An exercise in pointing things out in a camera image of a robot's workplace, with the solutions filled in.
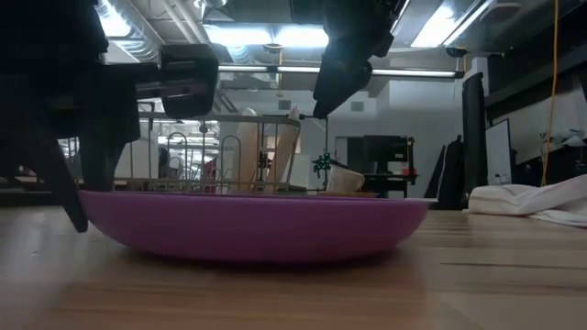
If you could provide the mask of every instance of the whiteboard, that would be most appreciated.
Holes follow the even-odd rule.
[[[510,160],[510,123],[508,119],[485,130],[487,146],[487,182],[489,185],[500,185],[496,174],[512,181],[512,162]]]

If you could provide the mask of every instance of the black panel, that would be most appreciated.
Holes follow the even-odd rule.
[[[559,22],[558,93],[572,89],[572,74],[587,66],[587,5],[578,5]],[[503,56],[488,59],[489,118],[496,118],[549,98],[552,94],[553,37],[551,26]]]
[[[572,91],[572,88],[572,74],[561,75],[559,77],[559,83],[557,84],[557,94],[570,92]],[[546,100],[551,95],[552,79],[548,79],[530,89],[526,89],[520,93],[514,93],[505,102],[489,105],[487,102],[489,98],[485,98],[487,118],[489,120],[494,120],[499,116],[507,115],[524,107]]]
[[[583,89],[583,95],[585,95],[585,100],[587,101],[587,68],[578,72],[578,76]]]
[[[580,5],[563,17],[559,22],[559,61],[564,62],[566,55],[576,51],[587,43],[587,5]],[[503,56],[489,57],[489,92],[502,90],[506,86],[535,72],[541,67],[551,65],[553,59],[554,27],[550,26],[538,33],[526,43],[507,51]]]
[[[463,84],[462,119],[465,157],[465,193],[487,185],[487,153],[485,144],[485,104],[482,73],[471,76]]]

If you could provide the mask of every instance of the yellow cable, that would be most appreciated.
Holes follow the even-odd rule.
[[[554,117],[555,98],[557,96],[557,82],[559,76],[559,0],[554,0],[554,59],[552,66],[554,72],[552,74],[552,95],[550,96],[550,113],[548,115],[548,131],[547,131],[547,153],[544,157],[544,166],[542,168],[542,182],[541,186],[547,185],[548,173],[548,158],[550,154],[550,138],[552,137],[552,121]]]

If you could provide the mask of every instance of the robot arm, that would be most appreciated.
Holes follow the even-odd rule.
[[[324,30],[329,36],[316,81],[314,116],[325,118],[371,79],[368,59],[385,57],[391,29],[405,0],[324,0]]]

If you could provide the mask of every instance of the ceiling pipe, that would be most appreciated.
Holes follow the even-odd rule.
[[[177,28],[180,29],[180,31],[182,31],[182,34],[185,37],[185,39],[191,44],[198,43],[192,35],[192,33],[187,29],[187,27],[185,27],[182,20],[177,16],[169,2],[167,0],[163,0],[161,1],[161,4],[163,5],[163,8],[165,8],[167,14],[172,18],[173,23],[175,23]]]
[[[108,0],[112,6],[120,9],[121,13],[128,22],[132,23],[135,28],[143,35],[154,42],[158,47],[164,45],[165,41],[157,33],[155,28],[149,23],[147,18],[128,0]]]
[[[204,0],[204,4],[210,8],[220,8],[226,5],[228,0]]]
[[[185,19],[185,22],[187,23],[188,27],[190,27],[192,32],[195,34],[195,37],[198,39],[198,41],[202,43],[207,43],[208,36],[205,33],[204,26],[201,23],[196,23],[194,21],[194,18],[192,17],[192,15],[190,15],[190,12],[185,7],[185,3],[183,2],[183,0],[172,0],[172,2],[177,8],[177,10],[180,12],[180,14],[183,16],[183,19]]]

